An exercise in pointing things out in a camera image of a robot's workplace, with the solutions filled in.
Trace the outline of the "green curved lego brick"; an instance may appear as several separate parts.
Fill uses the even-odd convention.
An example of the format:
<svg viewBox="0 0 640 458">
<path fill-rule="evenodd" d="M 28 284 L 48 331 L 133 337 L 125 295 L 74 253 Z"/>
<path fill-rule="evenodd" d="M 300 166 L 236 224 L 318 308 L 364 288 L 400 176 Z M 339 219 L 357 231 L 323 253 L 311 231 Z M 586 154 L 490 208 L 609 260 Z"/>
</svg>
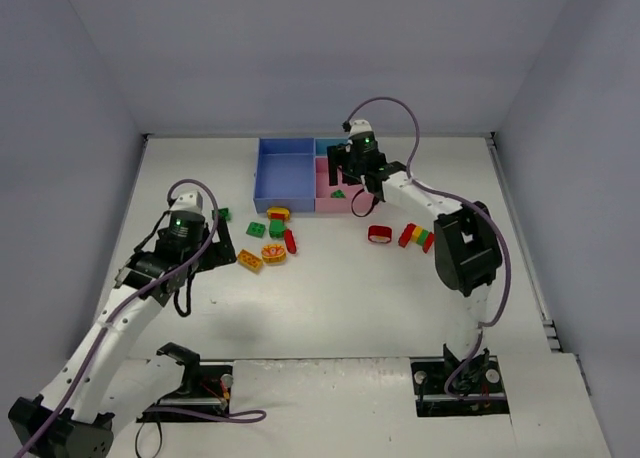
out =
<svg viewBox="0 0 640 458">
<path fill-rule="evenodd" d="M 246 229 L 246 234 L 253 238 L 261 239 L 264 237 L 266 232 L 266 226 L 263 223 L 259 222 L 250 222 Z"/>
</svg>

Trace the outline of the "red lego brick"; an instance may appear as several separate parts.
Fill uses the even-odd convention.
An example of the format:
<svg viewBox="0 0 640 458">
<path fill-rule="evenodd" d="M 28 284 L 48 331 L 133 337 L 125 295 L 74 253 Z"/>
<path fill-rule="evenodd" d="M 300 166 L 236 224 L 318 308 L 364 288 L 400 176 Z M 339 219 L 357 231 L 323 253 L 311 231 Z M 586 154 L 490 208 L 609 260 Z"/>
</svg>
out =
<svg viewBox="0 0 640 458">
<path fill-rule="evenodd" d="M 289 254 L 296 254 L 297 253 L 297 245 L 296 245 L 296 241 L 294 238 L 294 234 L 290 229 L 286 229 L 284 231 L 284 242 L 285 242 L 285 246 L 287 249 L 287 252 Z"/>
</svg>

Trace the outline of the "red round printed lego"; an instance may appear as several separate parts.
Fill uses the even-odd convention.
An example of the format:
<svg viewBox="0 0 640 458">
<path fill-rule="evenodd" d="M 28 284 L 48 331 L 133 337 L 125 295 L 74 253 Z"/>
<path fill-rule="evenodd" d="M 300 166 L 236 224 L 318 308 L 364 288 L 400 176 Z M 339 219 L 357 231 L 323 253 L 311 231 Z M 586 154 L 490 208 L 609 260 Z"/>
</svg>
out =
<svg viewBox="0 0 640 458">
<path fill-rule="evenodd" d="M 367 232 L 367 238 L 372 243 L 388 244 L 392 241 L 393 230 L 389 226 L 370 225 Z"/>
</svg>

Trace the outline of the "red yellow green lego assembly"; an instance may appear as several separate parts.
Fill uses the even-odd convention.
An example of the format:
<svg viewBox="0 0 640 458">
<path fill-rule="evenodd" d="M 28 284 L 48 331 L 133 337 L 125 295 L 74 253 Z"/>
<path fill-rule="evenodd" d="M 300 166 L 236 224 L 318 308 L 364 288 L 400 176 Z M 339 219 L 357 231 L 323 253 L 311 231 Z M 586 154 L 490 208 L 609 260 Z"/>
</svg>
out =
<svg viewBox="0 0 640 458">
<path fill-rule="evenodd" d="M 419 245 L 424 253 L 428 253 L 434 246 L 435 234 L 414 223 L 408 223 L 398 238 L 398 245 L 402 248 L 410 243 Z"/>
</svg>

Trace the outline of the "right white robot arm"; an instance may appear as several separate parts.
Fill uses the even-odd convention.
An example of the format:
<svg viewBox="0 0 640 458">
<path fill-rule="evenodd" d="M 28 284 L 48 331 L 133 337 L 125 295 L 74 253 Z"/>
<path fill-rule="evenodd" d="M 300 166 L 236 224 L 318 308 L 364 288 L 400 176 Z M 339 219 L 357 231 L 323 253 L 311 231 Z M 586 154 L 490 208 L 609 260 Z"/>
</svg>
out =
<svg viewBox="0 0 640 458">
<path fill-rule="evenodd" d="M 435 271 L 451 293 L 443 358 L 451 381 L 484 373 L 484 330 L 500 320 L 511 286 L 504 236 L 487 207 L 417 180 L 409 163 L 389 161 L 371 131 L 327 148 L 329 183 L 361 185 L 376 203 L 433 218 Z"/>
</svg>

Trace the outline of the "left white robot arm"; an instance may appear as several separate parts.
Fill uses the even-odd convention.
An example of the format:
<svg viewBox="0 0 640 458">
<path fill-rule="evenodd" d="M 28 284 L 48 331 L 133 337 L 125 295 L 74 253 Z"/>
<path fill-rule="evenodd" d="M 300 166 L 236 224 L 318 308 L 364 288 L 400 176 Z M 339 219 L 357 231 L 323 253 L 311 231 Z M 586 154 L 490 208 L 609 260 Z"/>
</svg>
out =
<svg viewBox="0 0 640 458">
<path fill-rule="evenodd" d="M 170 342 L 140 376 L 115 375 L 146 327 L 197 273 L 235 262 L 227 223 L 202 212 L 168 211 L 167 227 L 155 227 L 155 245 L 137 246 L 120 270 L 104 308 L 63 369 L 38 395 L 21 397 L 8 413 L 19 456 L 104 457 L 115 437 L 155 401 L 190 391 L 200 378 L 200 357 Z"/>
</svg>

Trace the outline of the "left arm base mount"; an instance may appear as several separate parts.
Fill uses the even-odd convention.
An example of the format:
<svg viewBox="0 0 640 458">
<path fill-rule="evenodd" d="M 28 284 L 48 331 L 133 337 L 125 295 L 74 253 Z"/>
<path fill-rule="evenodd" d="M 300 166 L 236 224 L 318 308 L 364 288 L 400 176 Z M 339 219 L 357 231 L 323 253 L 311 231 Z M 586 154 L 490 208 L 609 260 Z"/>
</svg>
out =
<svg viewBox="0 0 640 458">
<path fill-rule="evenodd" d="M 211 416 L 226 416 L 230 411 L 231 382 L 233 381 L 232 362 L 204 362 L 201 365 L 202 377 L 190 391 L 175 391 L 162 397 L 152 405 L 153 408 L 176 408 Z M 211 421 L 200 417 L 172 411 L 145 411 L 137 423 L 205 423 Z"/>
</svg>

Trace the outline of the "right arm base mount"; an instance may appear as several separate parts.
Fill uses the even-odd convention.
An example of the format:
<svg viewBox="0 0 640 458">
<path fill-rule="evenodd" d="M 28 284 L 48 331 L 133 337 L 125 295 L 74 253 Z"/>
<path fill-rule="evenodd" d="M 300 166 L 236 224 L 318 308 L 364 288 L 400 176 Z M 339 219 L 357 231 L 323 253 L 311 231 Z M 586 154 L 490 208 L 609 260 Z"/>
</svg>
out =
<svg viewBox="0 0 640 458">
<path fill-rule="evenodd" d="M 411 360 L 415 410 L 418 418 L 508 415 L 509 403 L 496 356 L 485 353 L 471 362 L 445 387 L 458 361 L 443 358 Z"/>
</svg>

